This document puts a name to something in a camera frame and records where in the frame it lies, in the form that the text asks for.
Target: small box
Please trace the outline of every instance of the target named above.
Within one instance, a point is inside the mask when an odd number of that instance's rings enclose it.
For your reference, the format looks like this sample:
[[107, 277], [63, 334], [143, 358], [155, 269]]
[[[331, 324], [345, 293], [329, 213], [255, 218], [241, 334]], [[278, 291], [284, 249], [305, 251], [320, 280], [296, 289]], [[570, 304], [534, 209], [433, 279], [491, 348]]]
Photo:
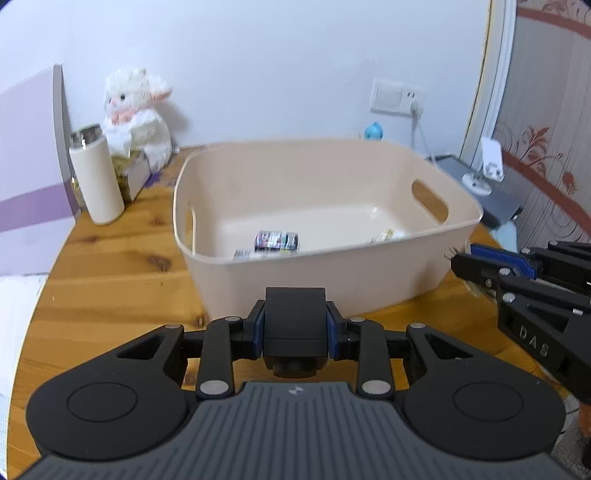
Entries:
[[133, 202], [150, 177], [150, 165], [142, 150], [133, 150], [129, 158], [111, 157], [121, 195]]
[[255, 238], [255, 252], [297, 250], [297, 242], [297, 233], [261, 230]]

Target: cable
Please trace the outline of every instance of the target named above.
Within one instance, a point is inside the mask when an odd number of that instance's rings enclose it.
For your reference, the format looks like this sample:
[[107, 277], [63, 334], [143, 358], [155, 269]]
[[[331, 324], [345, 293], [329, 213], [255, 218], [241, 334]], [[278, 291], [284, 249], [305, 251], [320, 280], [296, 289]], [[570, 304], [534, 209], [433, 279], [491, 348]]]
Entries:
[[425, 138], [423, 127], [421, 126], [421, 115], [423, 114], [423, 107], [416, 100], [414, 100], [410, 105], [410, 111], [412, 112], [413, 117], [417, 121], [418, 131], [421, 134], [423, 145], [425, 145], [425, 148], [427, 149], [428, 157], [430, 158], [432, 163], [437, 163], [435, 155], [433, 155], [433, 152], [431, 152], [431, 148], [429, 148], [429, 144], [427, 143], [427, 139]]

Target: gray rubber grip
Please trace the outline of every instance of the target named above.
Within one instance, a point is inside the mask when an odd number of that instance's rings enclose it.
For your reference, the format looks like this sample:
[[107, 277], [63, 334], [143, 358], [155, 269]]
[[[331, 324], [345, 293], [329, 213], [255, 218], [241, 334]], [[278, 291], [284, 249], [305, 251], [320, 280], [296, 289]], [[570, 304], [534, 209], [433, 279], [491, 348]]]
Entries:
[[22, 480], [560, 480], [546, 454], [486, 463], [417, 437], [392, 405], [346, 383], [249, 382], [207, 401], [177, 436], [126, 460], [83, 463], [47, 456]]

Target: white water bottle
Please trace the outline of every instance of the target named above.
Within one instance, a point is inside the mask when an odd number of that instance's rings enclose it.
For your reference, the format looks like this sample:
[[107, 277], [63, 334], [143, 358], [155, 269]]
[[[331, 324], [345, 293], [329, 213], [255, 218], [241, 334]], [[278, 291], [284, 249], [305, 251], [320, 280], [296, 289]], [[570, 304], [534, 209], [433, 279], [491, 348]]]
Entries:
[[117, 220], [125, 206], [100, 125], [71, 134], [70, 157], [92, 221], [105, 225]]

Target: circular pad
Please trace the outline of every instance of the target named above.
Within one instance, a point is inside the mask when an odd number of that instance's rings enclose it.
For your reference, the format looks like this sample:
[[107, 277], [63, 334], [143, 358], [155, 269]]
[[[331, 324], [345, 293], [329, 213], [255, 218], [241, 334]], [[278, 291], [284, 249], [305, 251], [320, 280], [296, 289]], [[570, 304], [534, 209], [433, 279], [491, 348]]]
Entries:
[[550, 385], [495, 359], [441, 360], [408, 390], [404, 413], [431, 445], [486, 461], [549, 452], [564, 423]]
[[477, 382], [465, 385], [453, 396], [456, 408], [467, 417], [480, 421], [504, 421], [523, 407], [521, 395], [498, 383]]
[[103, 382], [76, 390], [68, 399], [68, 408], [81, 420], [112, 421], [127, 415], [137, 402], [138, 396], [131, 388]]
[[115, 460], [174, 434], [187, 415], [185, 395], [144, 362], [91, 361], [42, 385], [27, 405], [27, 424], [41, 453]]

